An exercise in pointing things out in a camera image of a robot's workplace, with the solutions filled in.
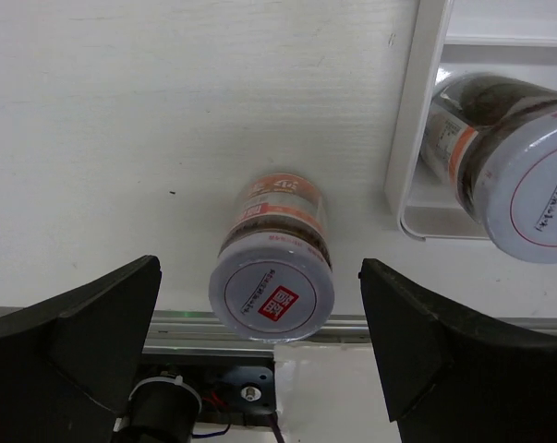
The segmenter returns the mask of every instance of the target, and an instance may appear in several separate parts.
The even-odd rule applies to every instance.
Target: white lid
[[[317,249],[297,237],[254,233],[219,256],[209,299],[214,314],[242,337],[303,339],[332,313],[332,270]]]
[[[557,111],[517,128],[498,146],[479,173],[473,202],[502,251],[557,263]]]

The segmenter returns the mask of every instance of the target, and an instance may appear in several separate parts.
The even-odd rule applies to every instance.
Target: black cylinder
[[[137,389],[130,402],[122,441],[188,443],[200,414],[194,392],[173,383],[153,381]]]

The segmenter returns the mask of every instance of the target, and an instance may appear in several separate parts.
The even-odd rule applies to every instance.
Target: jar
[[[450,79],[432,99],[421,157],[501,250],[557,263],[557,91]]]
[[[258,178],[212,273],[212,311],[238,335],[266,342],[308,337],[333,309],[332,264],[320,190],[293,174]]]

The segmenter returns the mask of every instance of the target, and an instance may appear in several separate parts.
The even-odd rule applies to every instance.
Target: screw
[[[257,401],[261,398],[261,391],[255,386],[245,386],[241,390],[241,397],[247,401]]]

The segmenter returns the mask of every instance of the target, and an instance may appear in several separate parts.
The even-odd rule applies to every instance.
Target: red logo
[[[278,321],[296,300],[298,300],[298,295],[284,286],[278,286],[258,312],[271,321]]]

